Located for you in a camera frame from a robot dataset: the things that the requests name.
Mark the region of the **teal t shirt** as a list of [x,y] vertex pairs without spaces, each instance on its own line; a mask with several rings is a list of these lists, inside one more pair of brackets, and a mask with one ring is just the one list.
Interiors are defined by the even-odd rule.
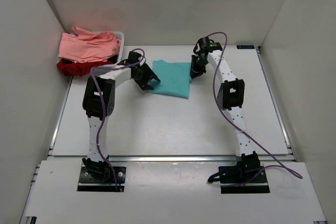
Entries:
[[152,80],[150,85],[154,89],[149,92],[188,99],[191,82],[190,68],[189,62],[153,61],[152,70],[161,81]]

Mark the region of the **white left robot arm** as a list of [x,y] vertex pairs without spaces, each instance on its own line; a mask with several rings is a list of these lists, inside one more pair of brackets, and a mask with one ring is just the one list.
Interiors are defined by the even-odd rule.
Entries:
[[131,79],[143,91],[154,89],[151,82],[161,82],[146,63],[94,67],[87,80],[82,107],[89,122],[90,140],[89,153],[82,162],[87,173],[99,182],[116,177],[107,150],[107,122],[115,107],[116,88]]

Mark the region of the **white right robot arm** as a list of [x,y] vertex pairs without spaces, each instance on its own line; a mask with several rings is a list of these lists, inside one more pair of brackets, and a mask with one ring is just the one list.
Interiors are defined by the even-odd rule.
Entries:
[[236,165],[229,167],[223,175],[236,176],[241,182],[248,182],[260,169],[260,160],[247,136],[243,117],[245,82],[232,72],[227,61],[223,59],[221,47],[214,49],[194,49],[191,63],[191,78],[201,76],[210,64],[214,70],[214,80],[220,82],[215,92],[215,102],[219,110],[234,124],[237,139]]

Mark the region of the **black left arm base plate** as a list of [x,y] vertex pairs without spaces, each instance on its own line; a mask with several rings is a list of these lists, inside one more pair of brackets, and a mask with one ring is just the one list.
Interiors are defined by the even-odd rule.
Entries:
[[82,166],[79,174],[77,191],[124,192],[127,167],[115,166],[114,171],[116,174],[116,180],[114,180],[113,173],[108,169],[104,172],[104,175],[100,176],[88,172],[86,167]]

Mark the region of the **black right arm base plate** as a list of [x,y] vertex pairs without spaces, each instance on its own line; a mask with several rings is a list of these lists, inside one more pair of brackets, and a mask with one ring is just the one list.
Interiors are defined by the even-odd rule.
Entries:
[[220,165],[207,183],[219,182],[221,194],[268,194],[270,188],[260,160],[243,156],[236,163]]

